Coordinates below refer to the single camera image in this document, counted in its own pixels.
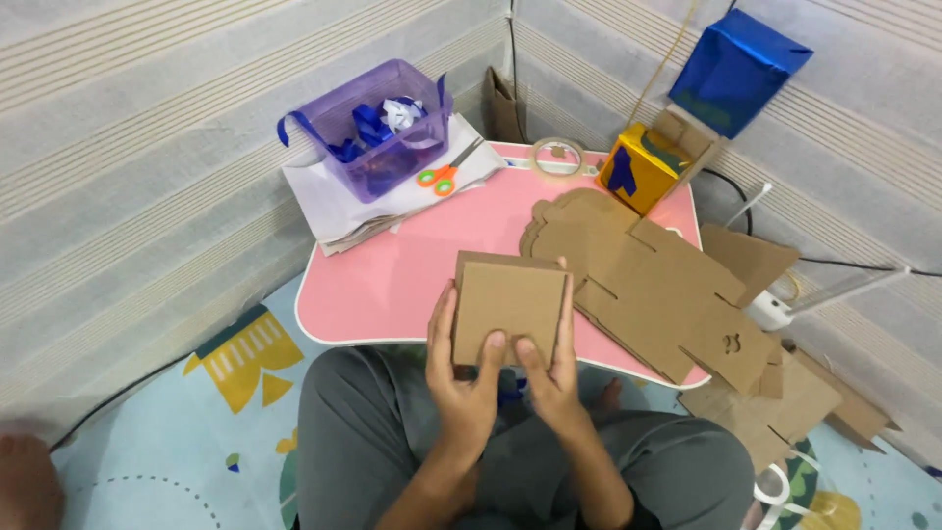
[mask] foot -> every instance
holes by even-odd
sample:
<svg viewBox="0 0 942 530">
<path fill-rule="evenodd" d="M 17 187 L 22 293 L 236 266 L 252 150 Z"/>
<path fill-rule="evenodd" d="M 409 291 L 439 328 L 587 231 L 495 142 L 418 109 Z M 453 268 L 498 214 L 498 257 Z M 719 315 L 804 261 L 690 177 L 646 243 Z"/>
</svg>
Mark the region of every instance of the foot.
<svg viewBox="0 0 942 530">
<path fill-rule="evenodd" d="M 57 530 L 64 501 L 46 444 L 31 435 L 0 436 L 0 528 Z"/>
<path fill-rule="evenodd" d="M 622 380 L 612 377 L 611 381 L 602 389 L 602 394 L 595 402 L 595 408 L 602 412 L 612 412 L 621 408 L 618 395 L 622 393 Z"/>
</svg>

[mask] light blue floor mat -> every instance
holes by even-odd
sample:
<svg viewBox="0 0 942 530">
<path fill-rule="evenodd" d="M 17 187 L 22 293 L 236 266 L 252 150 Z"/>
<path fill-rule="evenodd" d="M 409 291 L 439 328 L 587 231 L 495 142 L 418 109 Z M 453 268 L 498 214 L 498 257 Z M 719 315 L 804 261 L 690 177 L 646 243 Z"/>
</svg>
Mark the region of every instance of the light blue floor mat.
<svg viewBox="0 0 942 530">
<path fill-rule="evenodd" d="M 300 383 L 328 348 L 298 328 L 299 285 L 300 277 L 269 296 L 270 315 L 221 354 L 178 363 L 54 454 L 65 530 L 291 527 Z M 282 332 L 299 356 L 269 353 Z M 686 414 L 676 391 L 638 385 L 654 410 Z M 942 485 L 892 447 L 878 439 L 887 455 L 860 451 L 825 425 L 808 438 L 819 484 L 853 499 L 862 528 L 942 529 Z"/>
</svg>

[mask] dotted line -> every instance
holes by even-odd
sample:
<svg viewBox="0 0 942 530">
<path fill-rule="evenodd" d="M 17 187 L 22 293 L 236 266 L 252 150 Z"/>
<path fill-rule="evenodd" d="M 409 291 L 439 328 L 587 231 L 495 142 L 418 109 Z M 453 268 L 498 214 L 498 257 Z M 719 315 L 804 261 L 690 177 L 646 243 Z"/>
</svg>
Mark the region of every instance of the dotted line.
<svg viewBox="0 0 942 530">
<path fill-rule="evenodd" d="M 131 480 L 131 478 L 132 478 L 131 475 L 125 475 L 125 476 L 121 477 L 121 480 L 122 480 L 122 481 Z M 144 475 L 139 474 L 137 477 L 134 477 L 134 478 L 136 478 L 137 480 L 144 480 Z M 157 482 L 157 476 L 156 476 L 156 475 L 153 475 L 153 474 L 152 474 L 152 475 L 150 476 L 150 479 L 153 480 L 153 481 L 155 481 L 155 482 Z M 109 484 L 109 483 L 117 482 L 117 481 L 118 481 L 118 478 L 117 478 L 117 477 L 113 477 L 113 478 L 107 479 L 107 480 L 105 481 L 105 483 L 106 483 L 106 484 Z M 170 479 L 167 478 L 167 477 L 164 477 L 164 478 L 163 478 L 162 480 L 160 480 L 159 482 L 166 482 L 167 484 L 169 484 L 169 483 L 170 483 Z M 99 484 L 101 484 L 101 483 L 100 483 L 100 482 L 94 482 L 94 483 L 91 484 L 91 487 L 94 488 L 94 487 L 98 486 Z M 180 483 L 179 483 L 179 482 L 174 482 L 173 485 L 174 485 L 175 488 L 179 488 L 179 487 L 180 487 Z M 82 491 L 83 489 L 85 489 L 84 486 L 79 486 L 78 489 L 76 490 L 76 492 Z M 190 493 L 190 489 L 187 488 L 186 486 L 183 486 L 183 489 L 184 489 L 184 491 L 185 491 L 186 493 Z M 199 494 L 199 493 L 193 493 L 193 499 L 199 501 L 199 500 L 200 500 L 200 494 Z M 208 509 L 209 509 L 209 503 L 203 503 L 203 509 L 208 510 Z M 210 512 L 209 512 L 209 517 L 210 517 L 210 519 L 215 519 L 215 518 L 216 518 L 216 512 L 210 511 Z M 217 527 L 217 528 L 221 528 L 222 526 L 221 526 L 221 524 L 220 524 L 219 522 L 216 522 L 216 527 Z"/>
</svg>

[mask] scissors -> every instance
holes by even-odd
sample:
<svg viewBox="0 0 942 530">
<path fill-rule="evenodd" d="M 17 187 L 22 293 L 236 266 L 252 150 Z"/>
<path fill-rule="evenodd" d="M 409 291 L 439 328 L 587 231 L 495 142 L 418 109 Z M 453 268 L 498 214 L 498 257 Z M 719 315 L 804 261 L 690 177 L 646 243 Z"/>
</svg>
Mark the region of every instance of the scissors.
<svg viewBox="0 0 942 530">
<path fill-rule="evenodd" d="M 458 155 L 450 164 L 446 164 L 437 170 L 425 170 L 418 174 L 415 179 L 422 188 L 435 186 L 435 194 L 439 197 L 446 197 L 455 189 L 454 176 L 458 172 L 458 166 L 468 158 L 479 145 L 484 143 L 484 138 L 478 138 L 471 142 L 460 155 Z"/>
</svg>

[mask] pink table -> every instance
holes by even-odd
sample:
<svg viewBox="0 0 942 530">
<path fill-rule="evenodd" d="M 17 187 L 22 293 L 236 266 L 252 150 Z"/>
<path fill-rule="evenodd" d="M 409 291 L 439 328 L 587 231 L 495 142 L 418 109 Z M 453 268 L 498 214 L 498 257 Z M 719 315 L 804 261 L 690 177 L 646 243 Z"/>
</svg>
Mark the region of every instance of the pink table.
<svg viewBox="0 0 942 530">
<path fill-rule="evenodd" d="M 492 145 L 514 162 L 526 158 L 529 148 Z M 587 162 L 593 166 L 605 155 L 586 153 Z M 553 160 L 548 154 L 540 159 L 544 157 Z M 315 248 L 295 301 L 298 324 L 308 337 L 325 344 L 424 342 L 431 310 L 454 275 L 459 250 L 517 255 L 533 203 L 593 186 L 591 176 L 561 186 L 543 182 L 529 169 L 509 167 L 483 187 L 463 191 L 404 221 L 395 234 L 384 232 L 331 257 Z M 662 201 L 650 218 L 701 246 L 689 187 Z M 578 313 L 575 333 L 577 354 L 585 362 L 676 389 L 709 380 L 709 374 L 695 367 L 682 385 L 665 381 Z"/>
</svg>

